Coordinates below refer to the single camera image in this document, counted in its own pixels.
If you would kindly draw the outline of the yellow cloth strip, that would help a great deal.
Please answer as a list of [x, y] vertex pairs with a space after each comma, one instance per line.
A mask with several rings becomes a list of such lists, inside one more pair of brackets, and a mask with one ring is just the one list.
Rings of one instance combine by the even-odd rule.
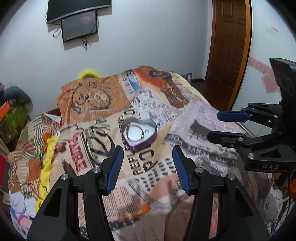
[[54, 148], [58, 142], [58, 137], [51, 137], [47, 140], [47, 149], [43, 160], [43, 166], [40, 174], [40, 185], [39, 185], [39, 196], [40, 198], [36, 201], [35, 211], [38, 212], [44, 200], [49, 193], [50, 175], [52, 158], [55, 154]]

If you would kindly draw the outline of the heart-shaped purple tin box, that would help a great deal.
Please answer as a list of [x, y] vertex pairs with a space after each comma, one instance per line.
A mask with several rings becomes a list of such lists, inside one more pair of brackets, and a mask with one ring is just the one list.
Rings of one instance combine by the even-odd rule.
[[147, 148], [156, 140], [158, 128], [153, 120], [127, 118], [121, 125], [121, 134], [129, 149], [137, 152]]

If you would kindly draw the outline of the white sliding wardrobe door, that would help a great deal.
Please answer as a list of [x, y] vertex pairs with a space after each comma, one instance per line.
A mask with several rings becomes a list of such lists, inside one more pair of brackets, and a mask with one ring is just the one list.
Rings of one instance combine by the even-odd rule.
[[249, 103], [281, 101], [269, 60], [284, 58], [295, 61], [295, 34], [280, 12], [269, 1], [251, 1], [252, 37], [245, 75], [232, 110]]

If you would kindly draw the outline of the pink plush slipper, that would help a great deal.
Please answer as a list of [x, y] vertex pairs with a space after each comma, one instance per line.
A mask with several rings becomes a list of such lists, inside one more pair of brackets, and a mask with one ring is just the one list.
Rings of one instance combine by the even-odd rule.
[[24, 214], [21, 214], [18, 219], [18, 224], [21, 226], [22, 230], [24, 231], [24, 234], [28, 234], [30, 227], [32, 225], [32, 220], [26, 217]]

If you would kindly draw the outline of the newspaper print bed quilt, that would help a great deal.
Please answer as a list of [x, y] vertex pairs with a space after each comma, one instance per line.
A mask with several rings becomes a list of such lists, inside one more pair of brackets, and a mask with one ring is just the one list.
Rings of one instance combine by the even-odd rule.
[[115, 189], [103, 198], [115, 240], [182, 240], [193, 198], [182, 189], [173, 146], [217, 176], [234, 174], [266, 217], [270, 174], [248, 172], [234, 149], [211, 144], [211, 130], [242, 133], [223, 123], [180, 75], [149, 66], [62, 87], [60, 116], [41, 114], [9, 153], [10, 215], [26, 238], [62, 174], [84, 175], [123, 148]]

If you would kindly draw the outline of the brown wooden door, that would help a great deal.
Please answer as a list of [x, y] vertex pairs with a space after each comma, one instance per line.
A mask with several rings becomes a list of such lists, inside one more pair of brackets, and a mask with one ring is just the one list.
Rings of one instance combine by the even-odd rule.
[[250, 1], [212, 1], [213, 21], [206, 86], [209, 102], [230, 110], [237, 97], [251, 42]]

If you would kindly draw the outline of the green patterned bag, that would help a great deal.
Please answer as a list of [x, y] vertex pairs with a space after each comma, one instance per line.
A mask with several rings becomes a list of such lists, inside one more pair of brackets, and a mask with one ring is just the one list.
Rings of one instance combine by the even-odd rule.
[[12, 106], [8, 113], [1, 120], [1, 139], [8, 144], [19, 135], [18, 130], [26, 125], [28, 112], [24, 106]]

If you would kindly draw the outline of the yellow headboard cushion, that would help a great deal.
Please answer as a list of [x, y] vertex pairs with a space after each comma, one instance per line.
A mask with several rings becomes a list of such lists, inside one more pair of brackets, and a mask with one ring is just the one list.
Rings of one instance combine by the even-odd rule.
[[83, 69], [78, 74], [77, 79], [85, 79], [85, 78], [103, 78], [103, 76], [93, 69]]

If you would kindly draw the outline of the orange box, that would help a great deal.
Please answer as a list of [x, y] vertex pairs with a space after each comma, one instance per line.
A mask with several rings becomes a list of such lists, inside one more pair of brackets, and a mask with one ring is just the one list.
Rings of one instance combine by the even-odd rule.
[[10, 111], [11, 106], [9, 102], [5, 102], [0, 108], [0, 121], [5, 117], [5, 115]]

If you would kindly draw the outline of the small black wall monitor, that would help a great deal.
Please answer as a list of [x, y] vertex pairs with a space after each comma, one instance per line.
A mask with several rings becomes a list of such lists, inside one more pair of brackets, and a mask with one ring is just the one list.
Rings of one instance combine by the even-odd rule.
[[98, 31], [97, 12], [88, 11], [64, 18], [61, 29], [63, 42], [95, 34]]

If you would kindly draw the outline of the black wall television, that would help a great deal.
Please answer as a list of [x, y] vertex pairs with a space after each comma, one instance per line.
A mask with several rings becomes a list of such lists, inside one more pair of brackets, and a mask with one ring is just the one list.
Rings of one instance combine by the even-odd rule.
[[50, 24], [85, 11], [108, 8], [111, 5], [112, 0], [49, 0], [47, 23]]

